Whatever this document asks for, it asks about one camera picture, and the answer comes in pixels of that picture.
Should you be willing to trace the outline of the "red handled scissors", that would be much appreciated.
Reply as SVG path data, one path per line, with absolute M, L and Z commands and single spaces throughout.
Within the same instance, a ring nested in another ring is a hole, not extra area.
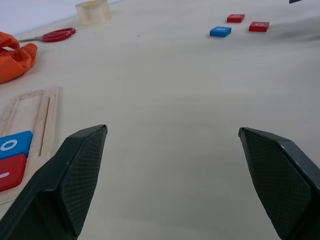
M 41 36 L 22 39 L 22 40 L 19 40 L 18 42 L 24 43 L 24 42 L 31 42 L 31 41 L 41 41 L 44 43 L 55 43 L 55 42 L 66 40 L 72 37 L 75 33 L 76 33 L 76 29 L 73 27 L 63 28 L 63 29 L 45 33 Z

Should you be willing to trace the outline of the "wooden tray board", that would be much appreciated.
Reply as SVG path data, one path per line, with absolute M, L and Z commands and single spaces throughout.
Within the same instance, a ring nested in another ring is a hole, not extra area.
M 0 137 L 31 131 L 32 140 L 22 183 L 0 193 L 0 206 L 12 203 L 33 174 L 50 158 L 53 149 L 59 88 L 49 87 L 0 103 Z

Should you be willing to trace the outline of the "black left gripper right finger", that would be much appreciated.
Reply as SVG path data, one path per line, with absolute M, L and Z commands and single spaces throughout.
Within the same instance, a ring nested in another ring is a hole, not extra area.
M 320 168 L 291 140 L 238 132 L 254 189 L 281 240 L 320 240 Z

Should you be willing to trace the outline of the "blue tile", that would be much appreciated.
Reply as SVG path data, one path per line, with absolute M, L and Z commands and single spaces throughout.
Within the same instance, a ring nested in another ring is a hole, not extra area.
M 28 156 L 33 133 L 23 131 L 0 137 L 0 160 L 23 154 Z
M 209 36 L 210 37 L 225 38 L 231 32 L 232 32 L 232 28 L 231 27 L 216 26 L 215 28 L 210 30 Z

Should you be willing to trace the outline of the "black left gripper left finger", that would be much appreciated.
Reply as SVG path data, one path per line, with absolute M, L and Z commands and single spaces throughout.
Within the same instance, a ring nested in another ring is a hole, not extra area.
M 0 240 L 77 240 L 97 187 L 108 128 L 68 136 L 0 220 Z

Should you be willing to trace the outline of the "red tile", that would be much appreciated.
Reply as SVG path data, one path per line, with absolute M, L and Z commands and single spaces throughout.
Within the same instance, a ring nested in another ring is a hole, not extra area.
M 266 32 L 270 26 L 269 22 L 257 22 L 253 21 L 248 28 L 249 32 Z
M 244 14 L 230 14 L 227 17 L 226 22 L 227 23 L 241 23 L 244 19 L 245 19 Z
M 24 154 L 0 160 L 0 192 L 15 188 L 22 182 L 26 163 Z

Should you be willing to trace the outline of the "clear tape roll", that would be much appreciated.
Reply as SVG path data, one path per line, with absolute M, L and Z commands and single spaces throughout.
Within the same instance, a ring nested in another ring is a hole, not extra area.
M 82 25 L 102 24 L 112 19 L 108 0 L 90 0 L 75 6 Z

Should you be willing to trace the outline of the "orange crumpled bag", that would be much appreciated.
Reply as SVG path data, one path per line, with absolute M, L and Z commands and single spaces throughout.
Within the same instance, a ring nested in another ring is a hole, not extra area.
M 0 32 L 0 84 L 29 71 L 35 65 L 37 50 L 38 47 L 33 43 L 20 47 L 12 35 Z

